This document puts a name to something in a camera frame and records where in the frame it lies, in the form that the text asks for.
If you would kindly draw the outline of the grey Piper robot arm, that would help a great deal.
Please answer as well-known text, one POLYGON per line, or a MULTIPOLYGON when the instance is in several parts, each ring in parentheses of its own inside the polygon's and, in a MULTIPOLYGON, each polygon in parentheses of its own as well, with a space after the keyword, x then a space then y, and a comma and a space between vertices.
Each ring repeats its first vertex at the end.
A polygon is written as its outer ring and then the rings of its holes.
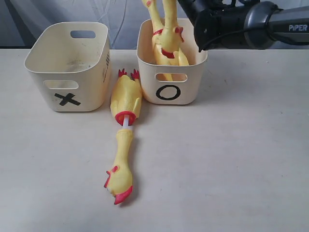
POLYGON ((309 44, 309 8, 282 9, 271 1, 221 0, 178 2, 194 27, 199 51, 213 49, 266 50, 275 42, 309 44))

